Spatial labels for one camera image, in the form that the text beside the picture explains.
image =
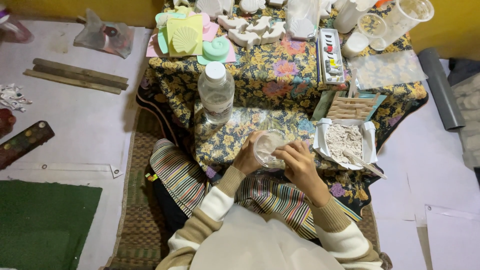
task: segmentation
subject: plastic bag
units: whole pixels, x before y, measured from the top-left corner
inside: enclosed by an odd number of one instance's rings
[[[288,0],[287,31],[291,38],[310,40],[317,37],[320,21],[318,0]]]
[[[360,90],[428,79],[412,50],[354,57],[348,59],[348,66],[358,69]]]
[[[102,22],[91,9],[86,13],[87,23],[75,38],[75,44],[127,58],[132,52],[135,29],[124,23]]]

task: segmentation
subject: woven mat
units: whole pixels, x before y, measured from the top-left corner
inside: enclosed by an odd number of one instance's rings
[[[152,270],[168,254],[165,219],[152,194],[145,174],[154,144],[164,135],[154,114],[139,109],[130,141],[129,160],[123,194],[122,217],[113,256],[104,270]],[[362,209],[363,220],[357,223],[365,237],[379,250],[375,217],[370,205]]]

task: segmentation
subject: green mat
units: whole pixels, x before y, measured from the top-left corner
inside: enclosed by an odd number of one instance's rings
[[[75,270],[102,189],[0,181],[0,267]]]

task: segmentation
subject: floral tablecloth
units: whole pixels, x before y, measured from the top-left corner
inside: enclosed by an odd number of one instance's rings
[[[165,4],[165,11],[173,9],[171,1]],[[385,16],[390,11],[372,10]],[[238,3],[234,16],[239,16]],[[321,27],[333,28],[332,18],[322,20]],[[261,16],[272,16],[272,22],[284,21],[283,9],[267,5],[247,21]],[[217,36],[225,34],[220,28]],[[348,37],[340,34],[344,43]],[[253,130],[275,128],[285,132],[289,140],[304,140],[313,144],[316,122],[309,119],[322,94],[329,90],[346,90],[351,73],[344,61],[344,85],[328,85],[317,82],[316,47],[312,42],[282,40],[274,44],[254,46],[251,50],[234,44],[237,62],[226,64],[227,70],[235,78],[234,109],[230,121],[225,125],[212,125],[207,122],[197,91],[197,80],[205,67],[197,63],[196,57],[151,58],[141,87],[158,89],[150,95],[151,101],[166,102],[173,112],[174,122],[194,137],[189,141],[189,150],[212,180],[221,178],[223,171],[232,163],[248,134]],[[389,46],[384,52],[411,49],[408,34]],[[366,48],[363,55],[376,54]],[[395,130],[397,125],[410,113],[428,100],[420,82],[387,86],[372,89],[373,93],[388,95],[371,121],[375,124],[377,150]],[[320,176],[330,187],[330,191],[340,202],[357,214],[370,203],[368,186],[379,179],[369,171],[346,170],[338,164],[322,159],[315,161]],[[268,172],[275,178],[282,178],[282,172]]]

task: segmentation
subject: bottle cap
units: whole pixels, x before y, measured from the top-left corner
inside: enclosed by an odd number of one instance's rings
[[[220,82],[227,76],[227,70],[220,62],[210,62],[205,67],[205,76],[210,82]]]

